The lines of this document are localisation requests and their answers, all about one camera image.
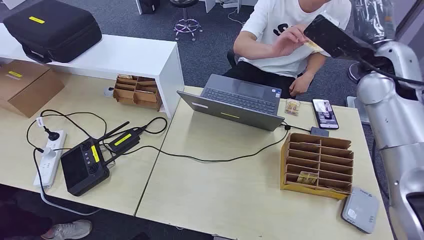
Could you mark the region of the person's left hand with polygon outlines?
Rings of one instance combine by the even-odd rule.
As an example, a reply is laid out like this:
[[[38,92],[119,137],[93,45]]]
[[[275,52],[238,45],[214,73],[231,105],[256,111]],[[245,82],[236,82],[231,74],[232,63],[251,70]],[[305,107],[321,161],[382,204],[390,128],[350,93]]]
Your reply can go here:
[[[292,97],[295,97],[297,95],[305,93],[308,90],[314,77],[314,74],[307,72],[297,77],[289,87],[290,95]]]

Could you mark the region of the person's right hand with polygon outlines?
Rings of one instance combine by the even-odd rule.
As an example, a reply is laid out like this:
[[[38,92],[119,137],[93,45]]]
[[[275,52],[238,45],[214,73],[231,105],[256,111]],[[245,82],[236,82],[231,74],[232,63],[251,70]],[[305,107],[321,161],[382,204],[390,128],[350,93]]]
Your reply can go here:
[[[271,57],[291,55],[296,49],[303,46],[309,39],[304,35],[306,25],[299,24],[287,28],[271,45]]]

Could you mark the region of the robot right hand grey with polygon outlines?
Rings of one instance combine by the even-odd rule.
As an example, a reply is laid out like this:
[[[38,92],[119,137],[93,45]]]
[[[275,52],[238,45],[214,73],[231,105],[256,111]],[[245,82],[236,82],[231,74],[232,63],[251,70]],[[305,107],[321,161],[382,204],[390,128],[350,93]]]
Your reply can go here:
[[[356,38],[370,45],[396,39],[391,0],[354,0],[352,4]]]

